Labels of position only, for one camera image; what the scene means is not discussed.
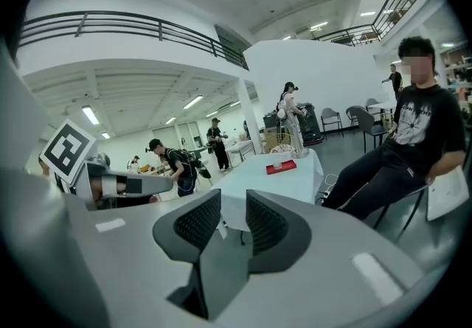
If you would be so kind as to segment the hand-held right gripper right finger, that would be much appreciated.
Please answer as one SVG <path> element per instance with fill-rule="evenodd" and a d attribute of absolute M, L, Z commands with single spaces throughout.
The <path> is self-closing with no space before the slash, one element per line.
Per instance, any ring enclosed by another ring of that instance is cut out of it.
<path fill-rule="evenodd" d="M 354 217 L 249 190 L 248 279 L 223 328 L 342 328 L 388 307 L 422 278 L 396 245 Z"/>

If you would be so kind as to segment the metal frame white table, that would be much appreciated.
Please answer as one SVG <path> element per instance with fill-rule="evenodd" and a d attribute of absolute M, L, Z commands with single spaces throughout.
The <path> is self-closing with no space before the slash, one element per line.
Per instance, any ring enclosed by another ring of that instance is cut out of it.
<path fill-rule="evenodd" d="M 252 140 L 242 141 L 226 148 L 226 154 L 228 155 L 229 160 L 233 155 L 238 155 L 240 162 L 244 162 L 244 156 L 250 152 L 253 152 L 253 154 L 256 153 Z"/>

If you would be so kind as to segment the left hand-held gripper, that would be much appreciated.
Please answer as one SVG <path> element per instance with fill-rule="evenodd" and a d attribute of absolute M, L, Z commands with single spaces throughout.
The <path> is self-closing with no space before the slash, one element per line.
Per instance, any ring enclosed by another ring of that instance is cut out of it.
<path fill-rule="evenodd" d="M 52 135 L 40 154 L 55 177 L 58 188 L 82 199 L 87 209 L 117 208 L 117 176 L 111 172 L 110 158 L 97 151 L 96 139 L 70 119 L 66 119 Z M 162 175 L 130 173 L 127 196 L 145 197 L 173 188 L 173 180 Z"/>

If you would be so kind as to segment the white round-edged table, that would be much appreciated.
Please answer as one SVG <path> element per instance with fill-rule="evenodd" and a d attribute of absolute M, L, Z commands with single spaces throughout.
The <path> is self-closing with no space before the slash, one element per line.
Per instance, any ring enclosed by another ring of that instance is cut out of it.
<path fill-rule="evenodd" d="M 373 105 L 368 105 L 368 109 L 378 109 L 381 111 L 387 111 L 390 112 L 391 114 L 394 112 L 396 109 L 397 102 L 395 100 L 389 100 L 386 102 L 379 102 Z"/>

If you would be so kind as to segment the dark grey chair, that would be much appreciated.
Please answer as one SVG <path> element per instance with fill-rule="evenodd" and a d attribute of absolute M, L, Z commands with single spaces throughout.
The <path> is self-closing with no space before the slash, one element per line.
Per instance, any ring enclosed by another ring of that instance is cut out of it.
<path fill-rule="evenodd" d="M 383 144 L 387 135 L 383 125 L 375 123 L 375 117 L 361 106 L 352 106 L 347 109 L 347 115 L 352 122 L 357 122 L 358 128 L 363 134 L 364 152 L 367 152 L 367 137 L 372 137 L 374 148 Z"/>
<path fill-rule="evenodd" d="M 337 134 L 344 135 L 342 133 L 343 125 L 342 125 L 341 115 L 339 112 L 334 111 L 332 108 L 323 108 L 321 121 L 322 121 L 322 129 L 323 129 L 325 138 L 327 138 L 327 134 L 328 134 L 327 128 L 331 125 L 336 126 Z"/>

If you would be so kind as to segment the white column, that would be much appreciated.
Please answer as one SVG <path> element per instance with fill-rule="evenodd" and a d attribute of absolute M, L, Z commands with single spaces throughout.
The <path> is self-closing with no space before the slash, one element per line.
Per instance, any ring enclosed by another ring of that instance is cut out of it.
<path fill-rule="evenodd" d="M 256 116 L 252 107 L 249 93 L 246 88 L 245 80 L 238 78 L 236 82 L 237 96 L 240 101 L 240 107 L 246 119 L 246 125 L 249 129 L 251 141 L 256 155 L 264 154 L 263 142 L 260 137 L 260 130 L 257 124 Z"/>

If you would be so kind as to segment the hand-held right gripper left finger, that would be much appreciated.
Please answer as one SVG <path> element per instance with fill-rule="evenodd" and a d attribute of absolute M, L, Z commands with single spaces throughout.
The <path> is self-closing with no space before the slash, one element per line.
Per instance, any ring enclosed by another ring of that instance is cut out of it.
<path fill-rule="evenodd" d="M 220 328 L 209 320 L 201 255 L 220 220 L 220 193 L 168 203 L 89 211 L 66 207 L 103 317 L 93 328 Z"/>

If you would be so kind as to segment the black balcony railing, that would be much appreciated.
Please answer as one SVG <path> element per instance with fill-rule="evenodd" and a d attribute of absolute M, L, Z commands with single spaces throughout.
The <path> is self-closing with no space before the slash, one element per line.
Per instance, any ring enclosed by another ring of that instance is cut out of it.
<path fill-rule="evenodd" d="M 417 0 L 384 0 L 380 10 L 372 14 L 373 20 L 368 24 L 339 29 L 314 39 L 352 47 L 382 41 L 416 2 Z"/>
<path fill-rule="evenodd" d="M 249 68 L 242 52 L 233 50 L 201 32 L 153 16 L 113 10 L 77 10 L 27 19 L 23 24 L 19 46 L 53 38 L 79 38 L 81 35 L 90 34 L 154 38 L 223 58 L 245 70 Z"/>

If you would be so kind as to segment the red tray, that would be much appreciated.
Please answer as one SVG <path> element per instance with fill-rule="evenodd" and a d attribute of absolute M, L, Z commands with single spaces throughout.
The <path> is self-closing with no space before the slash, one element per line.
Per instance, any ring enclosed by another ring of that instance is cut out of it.
<path fill-rule="evenodd" d="M 280 172 L 296 169 L 297 165 L 293 160 L 282 161 L 277 164 L 270 164 L 266 167 L 266 174 L 273 175 Z"/>

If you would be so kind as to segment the black wheeled machine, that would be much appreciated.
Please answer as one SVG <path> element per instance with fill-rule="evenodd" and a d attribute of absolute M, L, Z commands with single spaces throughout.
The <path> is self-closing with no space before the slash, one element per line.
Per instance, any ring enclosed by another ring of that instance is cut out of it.
<path fill-rule="evenodd" d="M 304 146 L 307 147 L 323 142 L 323 135 L 319 129 L 319 123 L 313 105 L 310 103 L 301 103 L 296 107 L 305 112 L 304 116 L 298 116 Z"/>

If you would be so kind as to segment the black-legged chair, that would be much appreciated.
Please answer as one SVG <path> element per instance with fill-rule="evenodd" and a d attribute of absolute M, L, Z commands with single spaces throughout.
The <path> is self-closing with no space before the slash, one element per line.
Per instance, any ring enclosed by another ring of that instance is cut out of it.
<path fill-rule="evenodd" d="M 424 202 L 426 207 L 423 220 L 428 227 L 433 223 L 433 229 L 428 230 L 432 234 L 433 246 L 437 246 L 445 216 L 460 207 L 469 197 L 468 183 L 462 166 L 456 167 L 445 175 L 437 176 L 433 181 L 410 192 L 399 200 L 399 202 L 413 200 L 414 204 L 407 218 L 400 219 L 402 226 L 395 242 L 398 242 L 407 232 L 416 213 L 419 212 L 420 204 Z"/>

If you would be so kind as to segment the long ceiling light tube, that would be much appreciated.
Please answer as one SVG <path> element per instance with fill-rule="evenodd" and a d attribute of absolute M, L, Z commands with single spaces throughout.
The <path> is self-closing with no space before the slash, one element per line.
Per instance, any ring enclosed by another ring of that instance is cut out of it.
<path fill-rule="evenodd" d="M 85 114 L 85 116 L 88 118 L 90 123 L 93 125 L 99 125 L 100 121 L 98 120 L 97 116 L 95 115 L 94 111 L 92 110 L 91 106 L 83 106 L 82 107 L 82 112 Z"/>
<path fill-rule="evenodd" d="M 204 98 L 203 95 L 198 95 L 197 97 L 193 98 L 191 101 L 189 101 L 184 107 L 184 110 L 187 110 L 194 106 L 196 103 L 200 102 Z"/>

